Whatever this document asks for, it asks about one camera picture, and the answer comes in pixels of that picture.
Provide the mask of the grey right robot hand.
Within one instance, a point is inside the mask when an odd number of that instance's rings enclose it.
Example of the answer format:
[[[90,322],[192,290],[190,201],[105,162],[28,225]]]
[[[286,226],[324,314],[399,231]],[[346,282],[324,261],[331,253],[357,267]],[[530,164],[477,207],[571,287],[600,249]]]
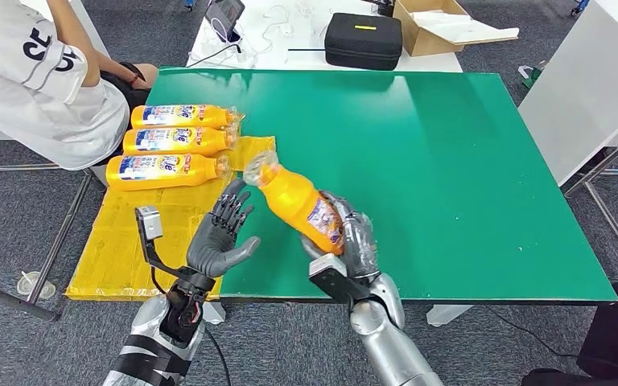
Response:
[[[317,281],[322,271],[336,268],[337,258],[343,262],[346,277],[360,284],[370,285],[380,274],[377,263],[377,244],[373,237],[373,227],[369,217],[356,211],[344,198],[333,195],[329,191],[319,192],[340,217],[343,252],[335,257],[326,257],[328,252],[320,249],[307,236],[301,235],[304,251],[311,258],[309,278]]]

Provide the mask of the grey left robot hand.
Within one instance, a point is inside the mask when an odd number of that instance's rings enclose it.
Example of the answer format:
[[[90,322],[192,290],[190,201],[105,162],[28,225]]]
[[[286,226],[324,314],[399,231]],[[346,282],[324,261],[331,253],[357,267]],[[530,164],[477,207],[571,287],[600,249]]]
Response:
[[[188,246],[187,265],[203,275],[215,278],[250,258],[262,239],[251,236],[236,246],[238,233],[254,210],[245,201],[250,192],[242,179],[234,179],[224,189],[211,211],[201,220]]]

